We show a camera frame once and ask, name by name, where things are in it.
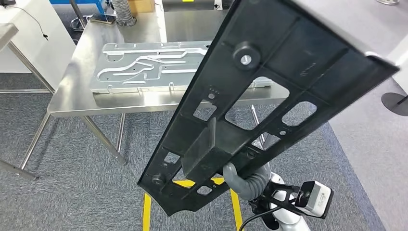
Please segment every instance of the blue machine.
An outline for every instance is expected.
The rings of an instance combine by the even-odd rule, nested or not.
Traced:
[[[105,14],[105,11],[103,10],[102,3],[105,0],[76,0],[75,2],[77,4],[96,4],[96,7],[98,7],[98,11],[100,14]],[[50,0],[51,4],[70,4],[69,0]]]

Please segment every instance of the aluminum plate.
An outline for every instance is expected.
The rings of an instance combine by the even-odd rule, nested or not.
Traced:
[[[211,41],[106,44],[89,88],[94,93],[185,91]],[[249,88],[270,86],[258,78]]]

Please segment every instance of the white wall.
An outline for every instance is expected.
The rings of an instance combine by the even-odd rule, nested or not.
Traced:
[[[15,6],[24,8],[40,23],[49,41],[37,22],[20,9],[0,7],[0,23],[15,24],[19,31],[12,42],[57,89],[74,52],[74,42],[48,0],[18,0]],[[0,72],[27,72],[9,49],[0,53],[0,61],[5,61],[0,63]]]

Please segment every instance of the flexible duct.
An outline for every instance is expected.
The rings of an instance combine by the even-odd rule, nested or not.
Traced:
[[[119,26],[133,26],[136,19],[130,13],[130,7],[127,0],[112,0],[116,11],[116,21]]]
[[[231,162],[222,168],[222,175],[228,186],[243,200],[251,201],[259,197],[267,186],[271,171],[269,163],[255,171],[251,176],[242,179]]]

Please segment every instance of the black plastic panel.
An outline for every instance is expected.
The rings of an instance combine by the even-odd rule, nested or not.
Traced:
[[[251,57],[246,65],[241,63],[245,55]],[[169,216],[197,211],[228,189],[210,180],[228,161],[240,176],[248,176],[397,71],[291,1],[236,0],[138,185]],[[289,97],[253,130],[226,121],[227,111],[261,76],[288,89]],[[193,115],[203,99],[217,107],[207,121]],[[282,117],[303,101],[314,104],[316,112],[298,126],[284,124]],[[251,144],[264,132],[280,138],[266,151]],[[168,152],[180,159],[163,165]],[[191,188],[172,182],[182,167],[195,182]],[[212,189],[208,195],[197,193],[203,185]]]

